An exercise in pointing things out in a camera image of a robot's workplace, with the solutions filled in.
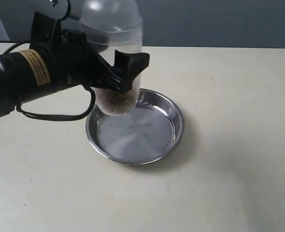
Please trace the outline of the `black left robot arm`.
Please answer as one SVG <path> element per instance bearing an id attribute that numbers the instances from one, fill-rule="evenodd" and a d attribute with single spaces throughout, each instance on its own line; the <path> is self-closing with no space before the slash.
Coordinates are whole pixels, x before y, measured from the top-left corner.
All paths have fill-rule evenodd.
<path id="1" fill-rule="evenodd" d="M 29 48 L 15 45 L 0 54 L 0 118 L 12 111 L 43 121 L 76 121 L 95 106 L 94 88 L 125 93 L 149 65 L 147 53 L 115 52 L 110 65 L 87 42 L 82 31 L 62 29 L 61 21 L 35 13 Z M 90 104 L 79 115 L 44 115 L 22 111 L 22 104 L 81 85 L 90 93 Z"/>

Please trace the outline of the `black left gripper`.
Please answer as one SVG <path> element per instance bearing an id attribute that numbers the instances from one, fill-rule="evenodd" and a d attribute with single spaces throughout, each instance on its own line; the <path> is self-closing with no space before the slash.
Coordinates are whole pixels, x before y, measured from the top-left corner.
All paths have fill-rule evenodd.
<path id="1" fill-rule="evenodd" d="M 128 92 L 134 80 L 149 66 L 148 53 L 114 53 L 111 66 L 80 30 L 62 29 L 61 21 L 36 12 L 30 32 L 30 49 L 46 63 L 57 88 L 84 85 Z"/>

